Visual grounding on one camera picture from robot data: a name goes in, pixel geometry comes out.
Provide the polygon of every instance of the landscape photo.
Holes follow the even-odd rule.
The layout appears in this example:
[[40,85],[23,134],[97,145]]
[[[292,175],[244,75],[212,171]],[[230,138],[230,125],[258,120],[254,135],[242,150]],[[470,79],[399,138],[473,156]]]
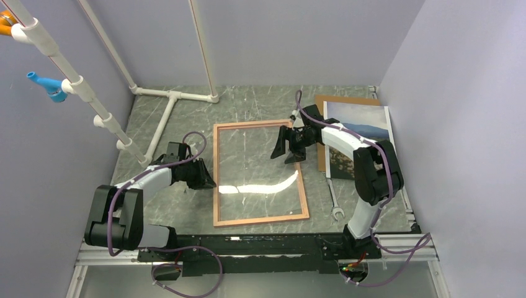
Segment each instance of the landscape photo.
[[[325,102],[324,105],[326,119],[335,118],[347,129],[371,140],[390,139],[387,107],[341,102]],[[354,179],[354,164],[350,158],[329,146],[326,151],[327,177]]]

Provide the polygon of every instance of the wrench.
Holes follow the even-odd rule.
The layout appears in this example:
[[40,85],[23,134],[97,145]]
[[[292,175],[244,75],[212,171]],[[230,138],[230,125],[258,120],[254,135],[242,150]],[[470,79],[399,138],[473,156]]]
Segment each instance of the wrench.
[[334,220],[338,221],[338,218],[336,217],[336,214],[341,213],[343,218],[345,218],[345,212],[343,209],[338,206],[338,202],[336,201],[336,193],[334,192],[334,186],[332,186],[332,179],[327,178],[327,184],[329,185],[329,191],[331,192],[331,200],[332,200],[332,217],[334,217]]

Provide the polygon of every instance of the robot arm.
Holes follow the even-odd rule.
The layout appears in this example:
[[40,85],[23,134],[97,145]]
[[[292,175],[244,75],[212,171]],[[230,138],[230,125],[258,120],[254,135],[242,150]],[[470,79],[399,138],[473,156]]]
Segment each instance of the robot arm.
[[[396,158],[393,144],[388,140],[376,142],[366,138],[357,138],[342,131],[343,124],[336,119],[326,119],[320,115],[316,105],[304,108],[304,111],[313,119],[331,124],[333,127],[318,124],[305,117],[299,111],[294,111],[290,118],[293,120],[292,128],[281,126],[279,137],[270,158],[285,154],[285,141],[288,140],[289,155],[285,163],[299,162],[306,159],[305,148],[320,143],[335,148],[348,156],[354,162],[355,186],[360,196],[358,205],[352,218],[347,224],[352,238],[361,240],[369,237],[370,228],[375,220],[375,214],[389,195],[387,175],[391,176],[393,195],[404,186],[404,180],[398,159]],[[363,141],[376,143],[385,153],[390,173],[386,173],[383,160],[376,148]]]
[[143,222],[143,209],[156,192],[178,181],[185,181],[191,189],[216,187],[201,158],[181,165],[169,166],[191,156],[192,152],[187,144],[170,142],[167,153],[153,161],[152,165],[143,172],[147,174],[142,176],[139,181],[135,182],[131,179],[114,186],[99,186],[94,194],[86,231],[84,232],[86,243],[94,246],[108,246],[107,231],[110,203],[117,190],[130,182],[131,185],[120,193],[115,205],[116,210],[120,209],[121,213],[120,216],[114,215],[112,218],[113,247],[135,250],[144,246],[165,248],[175,246],[175,230],[171,227],[150,225]]

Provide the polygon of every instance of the framed picture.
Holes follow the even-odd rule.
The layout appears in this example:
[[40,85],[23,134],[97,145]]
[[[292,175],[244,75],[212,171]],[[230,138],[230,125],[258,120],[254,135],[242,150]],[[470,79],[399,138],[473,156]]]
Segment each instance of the framed picture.
[[[342,103],[342,104],[360,104],[360,105],[366,105],[366,106],[380,106],[380,101],[378,99],[361,98],[361,97],[330,96],[330,95],[316,95],[314,97],[314,102],[316,103],[316,106],[318,107],[318,110],[321,113],[321,115],[324,115],[324,102],[335,102],[335,103]],[[326,148],[325,146],[322,146],[320,144],[317,144],[316,147],[318,149],[318,170],[322,172],[326,172],[326,159],[325,159]]]
[[[392,142],[387,107],[324,102],[323,113],[327,118],[339,120],[347,129],[363,137],[375,141],[390,140]],[[329,146],[325,146],[325,169],[327,178],[354,180],[352,160]]]
[[[299,163],[270,160],[277,129],[290,120],[214,124],[213,225],[308,219]],[[250,140],[268,139],[265,145]]]

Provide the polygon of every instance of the gray marble table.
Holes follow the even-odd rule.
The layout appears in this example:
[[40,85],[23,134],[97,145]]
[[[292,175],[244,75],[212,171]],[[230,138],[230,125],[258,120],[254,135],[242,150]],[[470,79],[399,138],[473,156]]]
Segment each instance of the gray marble table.
[[[155,151],[154,158],[165,153],[168,142],[180,142],[187,132],[196,130],[207,137],[208,146],[202,154],[209,172],[213,169],[213,124],[255,120],[286,119],[294,109],[294,94],[303,90],[303,104],[313,104],[315,94],[370,97],[366,86],[222,86],[218,104],[180,100],[172,114]],[[185,93],[208,94],[201,86],[174,86]],[[127,125],[127,134],[146,152],[157,124],[167,104],[165,97],[137,96]],[[276,184],[293,174],[292,165],[283,159],[270,161],[269,156],[277,138],[277,129],[243,130],[221,133],[221,184]],[[202,145],[198,136],[187,143]],[[134,157],[127,152],[118,156],[112,184],[128,180],[142,171]],[[338,203],[345,210],[345,219],[331,217],[331,197],[325,174],[318,171],[316,147],[307,148],[307,160],[301,163],[310,218],[290,222],[262,223],[235,227],[213,226],[213,191],[187,189],[185,183],[175,183],[159,191],[145,206],[144,215],[151,224],[175,227],[178,234],[227,233],[320,233],[340,232],[352,216],[358,201],[353,181],[334,181]],[[279,194],[221,195],[221,220],[297,214],[296,184]],[[406,209],[397,195],[381,215],[379,232],[410,231]]]

